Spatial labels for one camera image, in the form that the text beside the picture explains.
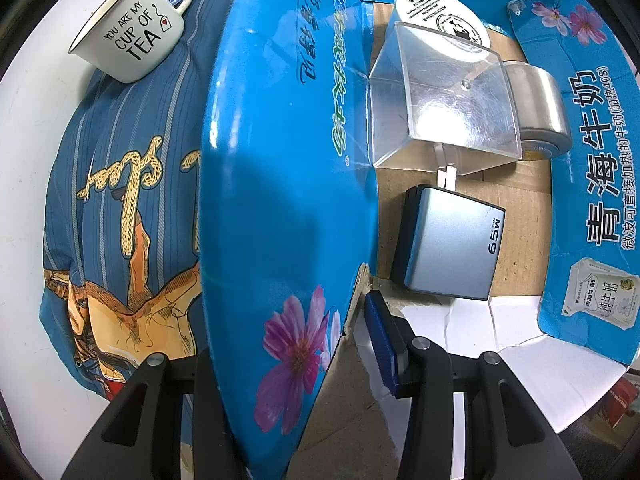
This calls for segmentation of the grey 65W power adapter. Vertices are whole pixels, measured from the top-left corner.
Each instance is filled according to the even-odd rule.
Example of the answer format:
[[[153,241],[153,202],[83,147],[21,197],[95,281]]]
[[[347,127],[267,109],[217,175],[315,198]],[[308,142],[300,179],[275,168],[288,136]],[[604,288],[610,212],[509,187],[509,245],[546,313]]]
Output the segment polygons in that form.
[[[486,300],[497,269],[506,211],[456,191],[457,168],[435,185],[405,192],[390,280],[435,296]]]

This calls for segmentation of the white enamel tea mug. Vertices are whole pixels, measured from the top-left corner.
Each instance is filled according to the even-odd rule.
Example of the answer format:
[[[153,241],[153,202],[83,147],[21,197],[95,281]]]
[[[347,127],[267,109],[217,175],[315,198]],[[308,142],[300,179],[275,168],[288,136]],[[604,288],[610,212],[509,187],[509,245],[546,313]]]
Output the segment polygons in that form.
[[[192,0],[105,0],[81,27],[68,52],[131,84],[163,62],[184,31]]]

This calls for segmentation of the silver tape roll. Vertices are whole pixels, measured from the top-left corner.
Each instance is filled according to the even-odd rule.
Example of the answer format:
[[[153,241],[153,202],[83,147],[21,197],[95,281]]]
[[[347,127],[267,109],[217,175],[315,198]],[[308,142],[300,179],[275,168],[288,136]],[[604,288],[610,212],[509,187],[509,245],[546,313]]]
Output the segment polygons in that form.
[[[512,89],[523,159],[552,159],[573,146],[570,123],[558,83],[540,67],[522,61],[506,61]]]

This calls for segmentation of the blue milk cardboard box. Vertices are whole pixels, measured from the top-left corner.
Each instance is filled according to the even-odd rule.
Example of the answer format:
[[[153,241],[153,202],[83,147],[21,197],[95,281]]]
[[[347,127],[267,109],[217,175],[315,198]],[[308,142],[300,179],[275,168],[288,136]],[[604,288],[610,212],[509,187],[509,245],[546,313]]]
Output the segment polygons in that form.
[[[254,479],[393,479],[409,400],[383,385],[363,314],[380,286],[450,353],[499,356],[554,430],[639,350],[639,36],[606,0],[459,0],[502,62],[559,85],[573,138],[552,159],[460,176],[506,211],[486,300],[390,280],[405,192],[376,168],[369,76],[395,0],[233,0],[202,132],[207,344]]]

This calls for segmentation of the white round tin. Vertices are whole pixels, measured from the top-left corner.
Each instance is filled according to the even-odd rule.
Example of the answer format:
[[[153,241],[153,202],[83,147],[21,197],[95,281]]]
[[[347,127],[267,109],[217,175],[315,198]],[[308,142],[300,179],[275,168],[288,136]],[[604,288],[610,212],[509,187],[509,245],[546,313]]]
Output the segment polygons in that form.
[[[490,47],[485,25],[459,0],[395,0],[386,27],[386,38],[396,23],[436,30],[434,40],[448,40],[462,52],[480,53],[472,44]]]

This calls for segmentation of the red box on floor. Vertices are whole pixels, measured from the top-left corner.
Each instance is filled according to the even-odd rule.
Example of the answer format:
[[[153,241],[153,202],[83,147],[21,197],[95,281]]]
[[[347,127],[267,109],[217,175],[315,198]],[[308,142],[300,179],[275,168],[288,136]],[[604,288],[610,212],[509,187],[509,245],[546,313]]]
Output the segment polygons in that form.
[[[636,384],[626,377],[620,378],[600,402],[599,414],[615,427],[632,410],[631,405],[639,397]]]

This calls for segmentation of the clear plastic square container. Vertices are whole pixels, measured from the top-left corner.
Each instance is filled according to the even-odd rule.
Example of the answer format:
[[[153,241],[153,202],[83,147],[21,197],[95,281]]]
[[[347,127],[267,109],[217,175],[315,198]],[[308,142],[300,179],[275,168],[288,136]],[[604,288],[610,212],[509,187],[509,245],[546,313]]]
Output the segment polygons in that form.
[[[523,155],[506,66],[497,52],[406,22],[393,24],[369,76],[376,168],[460,176]]]

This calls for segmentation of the blue striped printed cloth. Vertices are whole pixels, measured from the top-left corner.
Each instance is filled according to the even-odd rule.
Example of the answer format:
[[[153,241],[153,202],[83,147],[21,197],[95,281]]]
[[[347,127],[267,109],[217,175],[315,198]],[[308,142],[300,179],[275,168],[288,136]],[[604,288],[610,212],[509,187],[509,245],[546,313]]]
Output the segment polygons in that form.
[[[205,107],[233,0],[193,0],[148,76],[95,73],[44,204],[40,321],[70,374],[113,399],[151,353],[206,345],[198,188]]]

